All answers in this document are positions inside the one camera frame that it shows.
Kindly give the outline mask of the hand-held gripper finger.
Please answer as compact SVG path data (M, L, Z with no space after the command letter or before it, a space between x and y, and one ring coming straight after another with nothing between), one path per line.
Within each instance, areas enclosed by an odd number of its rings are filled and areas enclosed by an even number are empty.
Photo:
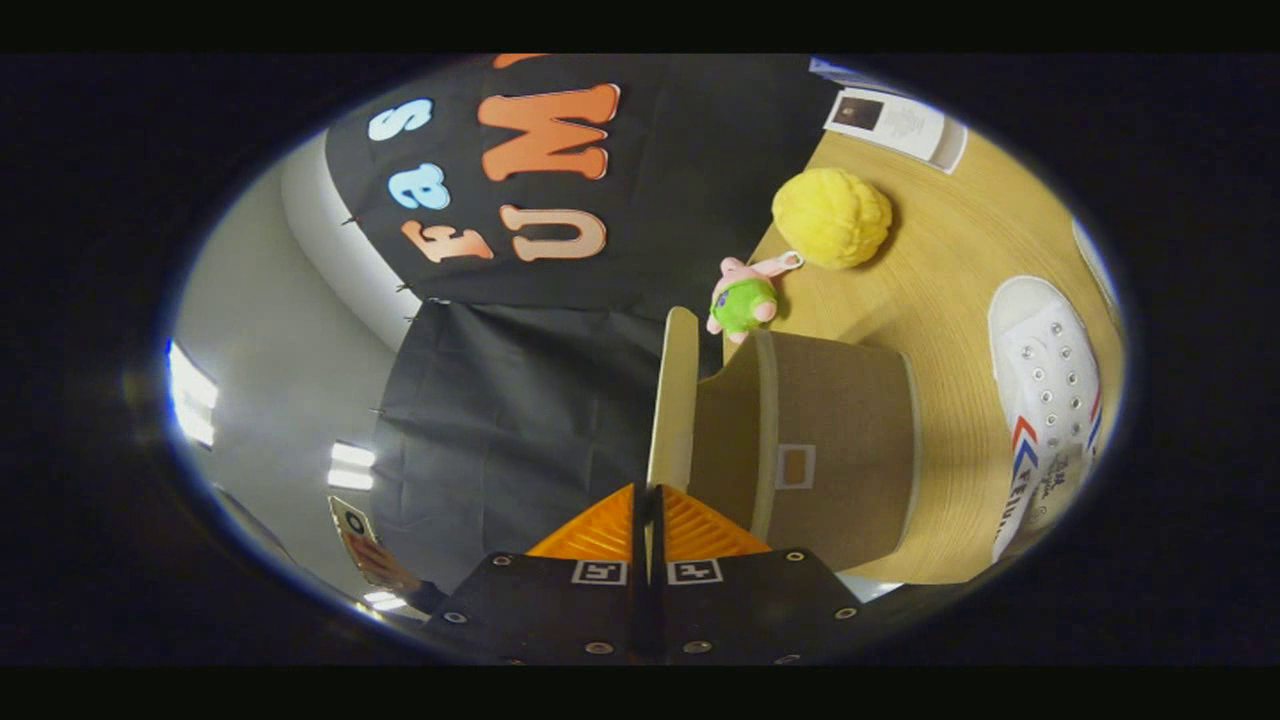
M838 662L870 611L805 547L774 550L668 486L648 498L648 656L669 666Z
M625 664L634 510L626 486L526 553L489 553L426 623L429 647L470 664Z

